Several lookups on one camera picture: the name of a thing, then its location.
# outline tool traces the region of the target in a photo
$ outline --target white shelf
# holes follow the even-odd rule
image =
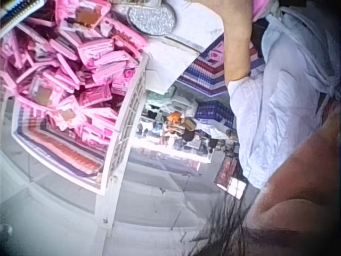
[[[122,163],[125,154],[128,154],[126,152],[128,141],[132,132],[135,132],[133,131],[133,123],[136,118],[139,118],[139,116],[136,116],[136,113],[140,100],[145,93],[145,67],[147,65],[147,60],[148,56],[144,54],[122,103],[118,119],[116,121],[116,131],[111,137],[111,141],[103,161],[104,167],[101,183],[96,182],[96,177],[87,178],[74,174],[67,166],[58,163],[57,160],[49,155],[43,148],[37,147],[34,143],[19,134],[17,132],[18,120],[22,107],[17,101],[15,102],[13,109],[13,138],[28,154],[33,156],[53,172],[80,187],[88,189],[96,194],[104,195],[109,177],[113,175],[115,169]],[[86,154],[91,156],[90,153],[82,150],[80,150],[79,153],[84,156],[86,156]]]

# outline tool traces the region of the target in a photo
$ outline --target human arm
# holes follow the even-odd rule
[[[216,12],[224,25],[225,81],[236,81],[250,73],[252,0],[196,0]]]

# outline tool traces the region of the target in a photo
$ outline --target orange item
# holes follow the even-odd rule
[[[181,121],[181,113],[176,111],[167,116],[167,120],[175,124]]]

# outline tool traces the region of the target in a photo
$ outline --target glittery pad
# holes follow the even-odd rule
[[[128,17],[136,29],[150,36],[169,35],[175,27],[174,12],[165,4],[153,9],[132,7]]]

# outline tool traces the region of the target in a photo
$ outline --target skin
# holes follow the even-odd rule
[[[195,2],[222,17],[225,80],[246,77],[250,72],[251,0]],[[328,234],[339,223],[339,117],[338,108],[271,176],[246,217],[247,227]]]

